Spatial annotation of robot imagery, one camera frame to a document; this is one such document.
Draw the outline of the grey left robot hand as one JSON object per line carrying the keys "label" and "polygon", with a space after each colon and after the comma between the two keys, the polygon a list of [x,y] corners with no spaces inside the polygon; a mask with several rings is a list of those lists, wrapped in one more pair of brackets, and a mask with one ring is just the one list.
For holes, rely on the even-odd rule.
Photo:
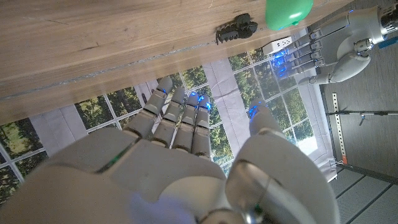
{"label": "grey left robot hand", "polygon": [[299,85],[345,81],[371,60],[369,51],[383,40],[381,8],[344,12],[273,54],[271,69],[285,79],[317,67],[332,71],[301,79]]}

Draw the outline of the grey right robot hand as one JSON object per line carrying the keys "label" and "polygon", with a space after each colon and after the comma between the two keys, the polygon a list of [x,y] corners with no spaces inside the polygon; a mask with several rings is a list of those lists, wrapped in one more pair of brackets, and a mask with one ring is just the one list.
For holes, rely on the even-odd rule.
{"label": "grey right robot hand", "polygon": [[338,223],[333,189],[266,104],[225,174],[210,158],[210,101],[161,79],[123,130],[47,159],[1,208],[2,223]]}

